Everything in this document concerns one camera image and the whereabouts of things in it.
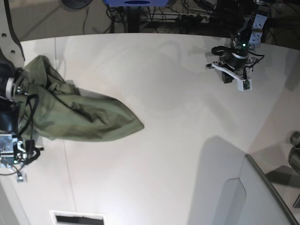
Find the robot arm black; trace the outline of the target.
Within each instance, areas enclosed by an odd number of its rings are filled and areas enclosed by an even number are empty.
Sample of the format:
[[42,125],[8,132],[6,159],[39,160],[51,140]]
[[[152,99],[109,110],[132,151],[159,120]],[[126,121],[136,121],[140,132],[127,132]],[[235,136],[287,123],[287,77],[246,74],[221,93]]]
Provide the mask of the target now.
[[231,35],[230,48],[225,50],[220,63],[226,68],[222,72],[224,83],[236,80],[239,90],[252,89],[252,80],[247,70],[254,69],[263,58],[263,54],[254,53],[263,36],[263,27],[267,16],[259,12],[256,0],[234,0],[235,15],[232,23],[235,25]]
[[24,166],[36,159],[34,142],[22,135],[33,124],[38,106],[36,94],[29,94],[29,72],[24,68],[25,56],[15,34],[10,6],[0,2],[0,166]]

